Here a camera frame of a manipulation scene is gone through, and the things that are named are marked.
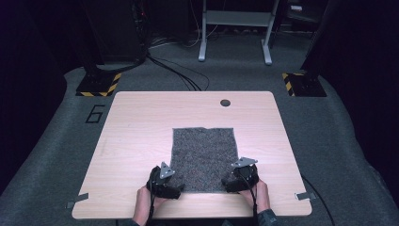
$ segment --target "metal stand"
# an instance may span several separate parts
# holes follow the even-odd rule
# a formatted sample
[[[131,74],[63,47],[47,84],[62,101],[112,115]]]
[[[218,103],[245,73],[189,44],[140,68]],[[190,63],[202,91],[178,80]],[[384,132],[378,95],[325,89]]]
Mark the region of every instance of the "metal stand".
[[[206,25],[207,24],[223,24],[223,25],[246,25],[246,26],[264,26],[267,27],[266,36],[262,40],[264,63],[272,64],[268,42],[272,32],[273,23],[276,17],[279,0],[274,1],[271,12],[242,12],[242,11],[216,11],[206,9],[206,0],[203,0],[202,11],[202,41],[199,49],[199,61],[205,61],[206,54]]]

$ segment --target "black speaker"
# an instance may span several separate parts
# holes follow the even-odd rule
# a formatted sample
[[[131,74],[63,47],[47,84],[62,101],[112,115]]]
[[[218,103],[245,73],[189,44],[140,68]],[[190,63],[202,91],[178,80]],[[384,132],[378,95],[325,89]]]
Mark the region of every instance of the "black speaker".
[[[105,64],[145,59],[149,32],[144,0],[81,1]]]

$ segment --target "gray fabric mat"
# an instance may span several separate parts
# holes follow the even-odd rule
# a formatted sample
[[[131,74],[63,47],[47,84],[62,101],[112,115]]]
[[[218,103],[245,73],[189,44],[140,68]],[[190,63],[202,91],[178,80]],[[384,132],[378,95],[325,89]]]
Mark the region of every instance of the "gray fabric mat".
[[[221,179],[231,179],[237,159],[232,128],[173,129],[170,167],[176,173],[169,184],[185,184],[183,192],[225,192]]]

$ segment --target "hand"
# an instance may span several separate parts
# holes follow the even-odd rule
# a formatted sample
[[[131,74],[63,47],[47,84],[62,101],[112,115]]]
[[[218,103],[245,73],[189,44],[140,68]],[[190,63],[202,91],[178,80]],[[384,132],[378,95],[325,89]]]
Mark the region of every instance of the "hand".
[[[161,204],[167,200],[168,199],[155,197],[153,202],[153,212],[155,213],[159,206],[161,206]],[[150,214],[150,208],[151,192],[145,186],[143,186],[137,191],[136,208],[135,214],[133,215],[133,220],[140,226],[146,225]]]
[[[270,209],[269,191],[267,184],[259,179],[259,182],[252,188],[256,197],[256,204],[258,205],[257,212],[261,213],[263,210]],[[243,190],[239,192],[246,199],[250,207],[253,206],[253,199],[250,190]]]

